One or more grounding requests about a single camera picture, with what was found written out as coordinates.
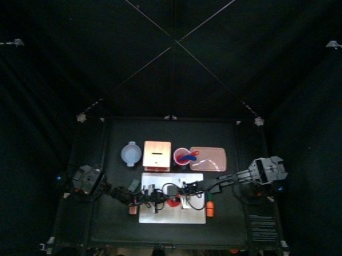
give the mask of black cable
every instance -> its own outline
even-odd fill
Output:
[[[237,196],[237,194],[236,194],[236,192],[235,192],[235,189],[233,189],[235,185],[236,185],[236,184],[232,184],[231,190],[232,190],[232,195],[233,195],[233,197],[239,200],[239,202],[240,202],[241,204],[245,204],[245,205],[249,205],[249,206],[259,206],[260,203],[257,203],[257,204],[256,204],[256,203],[248,203],[248,202],[245,202],[245,201],[241,199],[240,196]]]

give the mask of cable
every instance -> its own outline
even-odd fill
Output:
[[[201,211],[201,210],[205,208],[205,200],[204,200],[204,203],[203,203],[201,208],[196,208],[196,207],[189,203],[188,196],[184,196],[184,198],[185,198],[185,201],[187,201],[189,207],[191,207],[193,210]]]

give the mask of black curtain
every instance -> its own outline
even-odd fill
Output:
[[[291,255],[342,254],[340,67],[342,52],[331,49],[267,125],[271,152],[288,171],[280,214]]]
[[[0,48],[1,255],[36,255],[52,234],[54,176],[66,168],[74,116],[14,46]]]

